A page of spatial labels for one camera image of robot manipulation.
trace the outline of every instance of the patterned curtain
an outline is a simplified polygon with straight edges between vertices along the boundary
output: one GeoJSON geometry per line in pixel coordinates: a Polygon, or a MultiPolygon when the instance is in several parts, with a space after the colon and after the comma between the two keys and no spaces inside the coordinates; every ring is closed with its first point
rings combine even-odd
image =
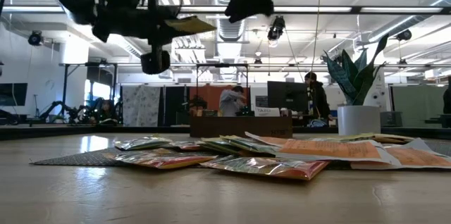
{"type": "Polygon", "coordinates": [[[126,127],[157,127],[160,87],[123,87],[123,115],[126,127]]]}

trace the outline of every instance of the computer monitor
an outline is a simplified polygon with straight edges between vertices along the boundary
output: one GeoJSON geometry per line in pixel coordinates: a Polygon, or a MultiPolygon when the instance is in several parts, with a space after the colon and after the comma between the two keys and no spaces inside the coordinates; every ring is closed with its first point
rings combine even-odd
{"type": "Polygon", "coordinates": [[[307,84],[268,81],[268,106],[306,113],[309,110],[307,84]]]}
{"type": "Polygon", "coordinates": [[[24,106],[27,99],[27,87],[28,83],[0,84],[0,106],[24,106]]]}

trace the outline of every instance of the gray mat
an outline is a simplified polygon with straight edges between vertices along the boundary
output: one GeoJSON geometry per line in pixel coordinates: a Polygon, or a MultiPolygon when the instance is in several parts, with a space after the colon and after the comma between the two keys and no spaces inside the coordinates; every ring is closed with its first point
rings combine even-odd
{"type": "Polygon", "coordinates": [[[31,163],[33,165],[50,165],[50,166],[125,166],[127,164],[114,161],[104,157],[104,154],[118,154],[121,151],[116,148],[108,148],[98,151],[91,151],[83,154],[74,154],[59,158],[51,158],[48,160],[37,161],[31,163]]]}
{"type": "MultiPolygon", "coordinates": [[[[426,140],[426,143],[433,151],[436,151],[439,154],[451,156],[451,142],[426,140]]],[[[48,166],[126,166],[126,163],[110,160],[104,157],[104,154],[118,154],[120,152],[121,151],[116,148],[108,148],[83,154],[51,158],[49,160],[37,161],[31,164],[48,166]]],[[[350,165],[348,162],[337,161],[331,163],[326,169],[350,169],[350,165]]]]}

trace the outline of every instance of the person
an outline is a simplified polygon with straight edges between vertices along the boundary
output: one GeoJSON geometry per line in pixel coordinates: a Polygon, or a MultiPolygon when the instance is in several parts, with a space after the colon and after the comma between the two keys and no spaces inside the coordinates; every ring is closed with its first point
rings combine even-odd
{"type": "Polygon", "coordinates": [[[241,86],[225,89],[219,98],[219,110],[223,116],[233,117],[244,106],[243,101],[246,97],[243,95],[245,90],[241,86]]]}
{"type": "Polygon", "coordinates": [[[323,83],[316,81],[316,73],[307,73],[304,77],[305,82],[309,85],[311,91],[311,99],[313,101],[313,110],[315,118],[324,118],[332,121],[329,104],[327,103],[326,92],[323,83]]]}
{"type": "Polygon", "coordinates": [[[106,119],[111,119],[117,122],[117,115],[114,111],[114,105],[112,100],[104,100],[101,104],[101,110],[99,111],[97,118],[91,117],[91,123],[100,123],[106,119]]]}
{"type": "Polygon", "coordinates": [[[443,93],[443,114],[451,114],[450,89],[446,89],[445,93],[443,93]]]}

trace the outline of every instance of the white pot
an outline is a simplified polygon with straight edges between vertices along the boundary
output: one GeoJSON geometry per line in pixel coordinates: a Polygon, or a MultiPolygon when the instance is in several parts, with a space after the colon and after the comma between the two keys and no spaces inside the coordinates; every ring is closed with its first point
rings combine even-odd
{"type": "Polygon", "coordinates": [[[338,107],[338,133],[342,136],[381,133],[381,109],[373,106],[338,107]]]}

